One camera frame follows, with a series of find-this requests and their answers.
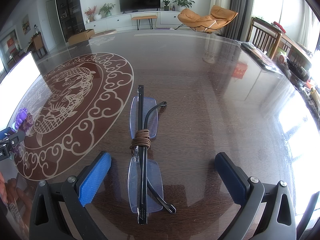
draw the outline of gray curtain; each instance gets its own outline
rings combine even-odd
[[[240,40],[244,27],[244,18],[247,10],[248,0],[231,0],[230,10],[238,12],[234,20],[226,26],[224,36],[233,40]]]

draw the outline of red cloth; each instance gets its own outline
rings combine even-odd
[[[277,25],[284,34],[286,33],[285,29],[284,29],[279,23],[277,23],[277,22],[273,22],[273,23],[274,23],[275,25]]]

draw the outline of eyeglasses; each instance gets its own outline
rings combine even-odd
[[[158,127],[156,110],[165,107],[167,103],[163,101],[157,105],[155,99],[143,95],[144,87],[139,85],[138,96],[133,98],[130,110],[133,157],[128,173],[129,203],[131,211],[138,214],[139,224],[147,224],[148,213],[159,211],[163,207],[171,214],[176,212],[173,205],[163,200],[163,185],[158,163],[147,159],[150,138],[156,136]]]

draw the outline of plant pot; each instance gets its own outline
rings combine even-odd
[[[186,9],[187,7],[186,6],[181,6],[179,5],[178,6],[178,11],[181,12],[182,10]]]
[[[102,18],[102,15],[97,13],[93,16],[94,20],[97,21],[97,20],[100,20]]]

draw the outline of brown cord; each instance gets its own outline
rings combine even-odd
[[[151,141],[148,129],[143,129],[136,132],[130,146],[132,156],[134,156],[134,148],[136,146],[146,146],[148,149],[150,148]]]

